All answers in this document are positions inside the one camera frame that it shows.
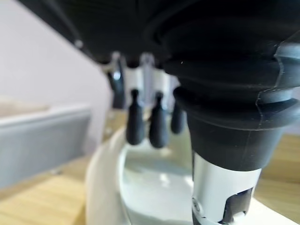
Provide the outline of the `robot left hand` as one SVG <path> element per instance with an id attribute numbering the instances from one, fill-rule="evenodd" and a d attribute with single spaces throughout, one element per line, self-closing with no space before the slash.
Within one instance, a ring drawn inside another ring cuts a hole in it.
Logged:
<path id="1" fill-rule="evenodd" d="M 98 63 L 143 52 L 178 78 L 193 155 L 195 225 L 245 223 L 285 126 L 300 116 L 297 0 L 24 0 Z"/>

